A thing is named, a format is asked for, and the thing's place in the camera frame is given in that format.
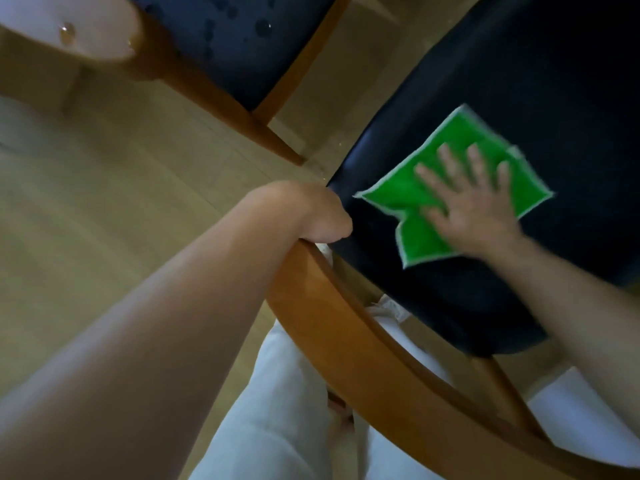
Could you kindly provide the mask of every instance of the chair leg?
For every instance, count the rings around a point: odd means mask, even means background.
[[[165,83],[238,131],[276,155],[301,166],[305,159],[297,154],[268,126],[249,113],[242,104],[217,87],[199,69],[187,62],[176,61],[163,75]]]
[[[479,375],[484,391],[498,409],[499,416],[514,426],[550,442],[538,420],[533,416],[496,359],[494,357],[469,357],[468,359]]]

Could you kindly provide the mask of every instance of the chair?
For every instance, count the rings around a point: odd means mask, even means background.
[[[0,25],[91,66],[163,79],[295,165],[267,124],[351,0],[0,0]]]
[[[354,224],[332,249],[466,353],[500,417],[397,345],[313,246],[295,245],[269,291],[284,329],[332,390],[448,480],[640,478],[640,471],[549,443],[492,359],[545,339],[527,309],[475,260],[403,270],[396,220],[352,195],[467,103],[557,192],[523,218],[524,231],[605,280],[633,281],[640,272],[638,14],[640,0],[481,0],[424,56],[329,182]]]

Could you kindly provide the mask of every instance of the white pants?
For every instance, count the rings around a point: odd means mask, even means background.
[[[386,331],[425,367],[448,381],[385,310],[370,308]],[[578,396],[587,396],[587,406]],[[640,466],[638,440],[570,370],[529,402],[551,439],[583,456]],[[326,385],[279,323],[267,335],[251,380],[231,407],[190,480],[330,480],[330,412]],[[356,417],[359,477],[364,480],[441,478]]]

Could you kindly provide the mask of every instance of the forearm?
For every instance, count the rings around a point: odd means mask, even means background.
[[[176,477],[299,237],[285,202],[249,195],[7,397],[4,476]]]
[[[628,293],[523,239],[487,262],[640,435],[640,308]]]

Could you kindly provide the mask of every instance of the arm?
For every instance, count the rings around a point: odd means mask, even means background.
[[[516,292],[540,324],[608,404],[640,435],[640,306],[628,293],[597,279],[523,235],[511,206],[509,168],[498,168],[494,189],[477,147],[469,181],[448,147],[440,151],[452,186],[427,168],[418,176],[449,211],[425,209],[438,233],[469,257],[481,259]]]
[[[3,478],[177,478],[295,240],[351,232],[319,185],[251,192],[0,404]]]

